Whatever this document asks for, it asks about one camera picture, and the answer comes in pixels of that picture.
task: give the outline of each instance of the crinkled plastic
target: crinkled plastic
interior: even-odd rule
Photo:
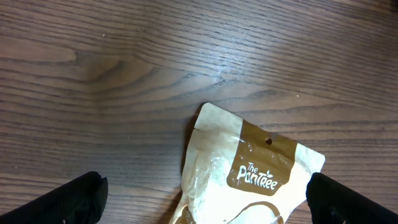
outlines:
[[[284,223],[325,156],[210,103],[188,145],[169,224]]]

